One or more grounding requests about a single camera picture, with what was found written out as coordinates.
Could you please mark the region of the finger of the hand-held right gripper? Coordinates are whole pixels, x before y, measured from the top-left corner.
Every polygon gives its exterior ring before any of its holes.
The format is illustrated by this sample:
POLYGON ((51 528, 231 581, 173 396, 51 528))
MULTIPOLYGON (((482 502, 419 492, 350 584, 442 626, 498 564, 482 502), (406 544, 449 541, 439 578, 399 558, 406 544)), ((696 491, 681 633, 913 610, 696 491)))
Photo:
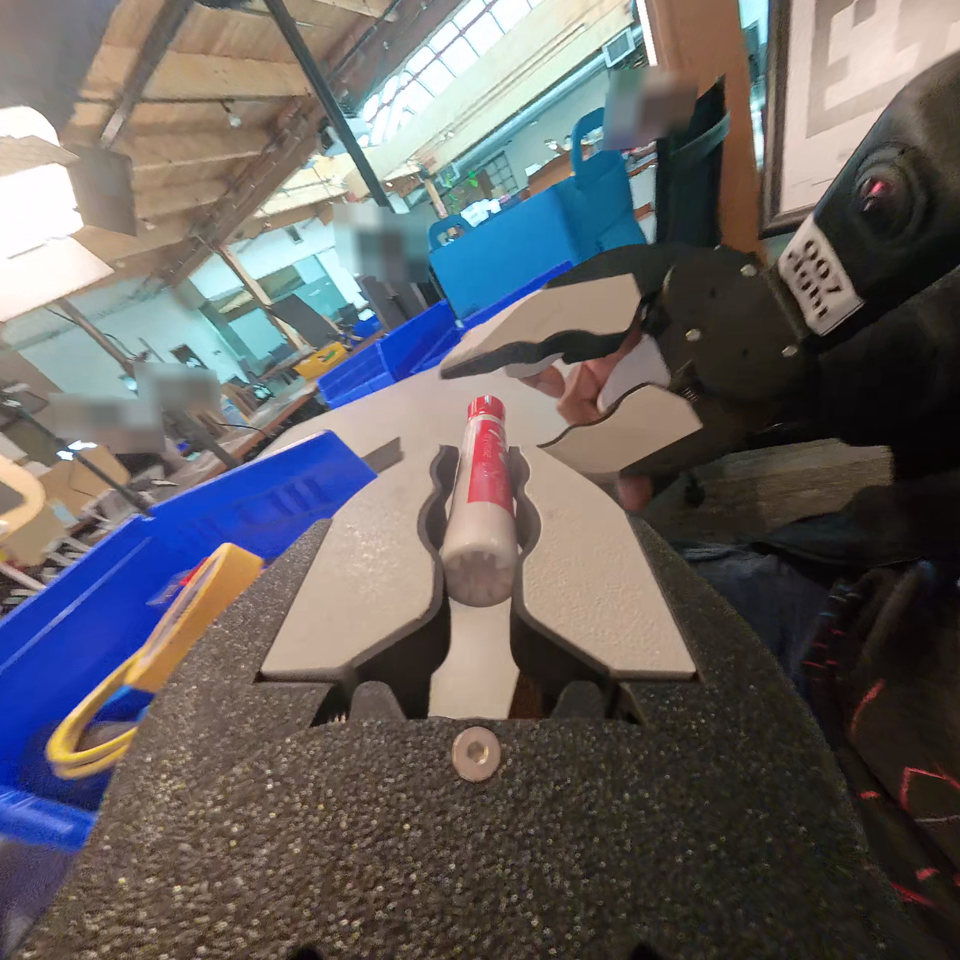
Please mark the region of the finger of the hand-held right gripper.
POLYGON ((583 476, 615 476, 702 428, 690 402, 645 384, 628 390, 594 422, 568 426, 538 448, 583 476))
POLYGON ((629 273, 540 289, 468 330, 438 375, 454 380, 503 371, 531 378, 556 361, 600 358, 623 344, 641 304, 629 273))

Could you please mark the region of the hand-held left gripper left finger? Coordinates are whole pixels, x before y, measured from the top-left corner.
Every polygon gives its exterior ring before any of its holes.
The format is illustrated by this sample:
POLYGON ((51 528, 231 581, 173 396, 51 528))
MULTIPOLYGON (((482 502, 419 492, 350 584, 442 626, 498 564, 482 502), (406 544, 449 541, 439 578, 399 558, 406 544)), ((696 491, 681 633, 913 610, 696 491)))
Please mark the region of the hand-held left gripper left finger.
POLYGON ((330 521, 261 664, 273 682, 340 682, 438 614, 439 548, 459 454, 401 454, 330 521))

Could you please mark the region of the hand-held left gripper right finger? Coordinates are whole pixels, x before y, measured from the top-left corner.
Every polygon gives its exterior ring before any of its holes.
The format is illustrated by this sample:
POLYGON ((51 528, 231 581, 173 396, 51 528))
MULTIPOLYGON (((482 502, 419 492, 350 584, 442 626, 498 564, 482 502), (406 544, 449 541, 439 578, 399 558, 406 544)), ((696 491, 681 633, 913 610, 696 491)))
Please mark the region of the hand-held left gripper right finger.
POLYGON ((514 616, 549 653, 605 680, 690 681, 696 665, 626 515, 599 486, 537 447, 514 450, 521 557, 514 616))

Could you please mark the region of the red and white marker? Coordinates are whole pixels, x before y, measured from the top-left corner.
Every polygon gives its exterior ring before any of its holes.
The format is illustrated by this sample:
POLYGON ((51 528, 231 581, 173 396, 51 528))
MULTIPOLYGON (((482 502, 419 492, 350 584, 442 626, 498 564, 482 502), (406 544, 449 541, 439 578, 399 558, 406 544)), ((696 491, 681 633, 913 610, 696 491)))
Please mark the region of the red and white marker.
POLYGON ((506 408, 485 393, 467 408, 440 548, 449 598, 472 608, 506 602, 520 557, 506 408))

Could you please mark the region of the person's right hand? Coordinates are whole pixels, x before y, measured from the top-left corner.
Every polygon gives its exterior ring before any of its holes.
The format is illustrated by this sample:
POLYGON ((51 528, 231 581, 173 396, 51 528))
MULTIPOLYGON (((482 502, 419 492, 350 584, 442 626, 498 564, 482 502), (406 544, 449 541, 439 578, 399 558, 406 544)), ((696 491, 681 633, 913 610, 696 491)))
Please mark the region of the person's right hand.
MULTIPOLYGON (((546 366, 520 378, 525 385, 557 402, 558 414, 570 426, 583 426, 599 420, 597 402, 614 368, 642 342, 642 332, 630 330, 618 350, 604 357, 574 365, 569 375, 556 366, 546 366)), ((654 482, 644 475, 621 472, 614 484, 616 498, 625 511, 642 513, 654 498, 654 482)))

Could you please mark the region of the blue storage bin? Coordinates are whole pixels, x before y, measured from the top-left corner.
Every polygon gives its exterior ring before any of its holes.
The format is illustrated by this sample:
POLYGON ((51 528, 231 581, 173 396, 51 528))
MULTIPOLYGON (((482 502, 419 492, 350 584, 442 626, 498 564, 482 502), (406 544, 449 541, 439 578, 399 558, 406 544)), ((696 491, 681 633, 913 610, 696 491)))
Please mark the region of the blue storage bin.
POLYGON ((337 409, 393 386, 398 381, 384 359, 382 342, 350 354, 317 380, 325 405, 337 409))
POLYGON ((394 383, 437 366, 461 341, 464 330, 442 299, 382 337, 376 345, 394 383))
POLYGON ((29 792, 41 734, 135 652, 177 582, 223 544, 272 561, 376 477, 323 431, 194 486, 122 524, 2 619, 2 840, 74 854, 96 814, 29 792))

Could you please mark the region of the yellow tape roll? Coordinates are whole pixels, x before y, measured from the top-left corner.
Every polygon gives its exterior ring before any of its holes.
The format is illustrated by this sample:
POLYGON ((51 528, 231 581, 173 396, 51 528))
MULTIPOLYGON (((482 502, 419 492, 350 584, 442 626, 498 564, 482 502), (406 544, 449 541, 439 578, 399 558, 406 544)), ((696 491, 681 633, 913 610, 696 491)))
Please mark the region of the yellow tape roll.
POLYGON ((232 543, 218 547, 184 580, 143 644, 59 722, 44 749, 54 776, 78 782, 114 771, 141 719, 97 722, 108 706, 134 698, 149 707, 210 626, 258 580, 265 560, 232 543))

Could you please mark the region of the yellow bin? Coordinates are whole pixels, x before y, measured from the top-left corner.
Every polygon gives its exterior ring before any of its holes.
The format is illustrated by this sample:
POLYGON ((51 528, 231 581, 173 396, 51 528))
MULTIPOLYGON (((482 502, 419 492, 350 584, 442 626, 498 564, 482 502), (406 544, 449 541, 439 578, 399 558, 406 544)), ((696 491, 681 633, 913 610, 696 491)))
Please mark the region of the yellow bin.
POLYGON ((342 342, 331 342, 294 365, 295 373, 304 380, 319 379, 351 356, 342 342))

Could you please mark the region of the cardboard box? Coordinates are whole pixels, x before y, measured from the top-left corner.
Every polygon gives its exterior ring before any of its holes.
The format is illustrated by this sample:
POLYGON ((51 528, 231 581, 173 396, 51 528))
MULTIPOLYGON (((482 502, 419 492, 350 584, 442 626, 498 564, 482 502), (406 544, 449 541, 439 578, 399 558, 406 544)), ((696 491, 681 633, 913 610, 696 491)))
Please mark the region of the cardboard box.
MULTIPOLYGON (((66 452, 72 453, 73 457, 69 460, 57 459, 53 466, 37 474, 37 479, 44 488, 52 510, 79 519, 91 504, 103 495, 113 493, 114 488, 80 463, 76 451, 66 452)), ((130 472, 109 450, 94 446, 79 452, 109 480, 123 486, 129 483, 130 472)))

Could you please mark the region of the framed wall poster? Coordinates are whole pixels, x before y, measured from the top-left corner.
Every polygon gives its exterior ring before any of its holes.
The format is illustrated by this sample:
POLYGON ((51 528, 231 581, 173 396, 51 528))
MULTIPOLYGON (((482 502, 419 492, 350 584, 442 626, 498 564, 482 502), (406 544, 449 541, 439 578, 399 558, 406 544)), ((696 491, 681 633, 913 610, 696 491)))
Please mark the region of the framed wall poster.
POLYGON ((958 52, 957 1, 769 2, 760 235, 797 229, 905 84, 958 52))

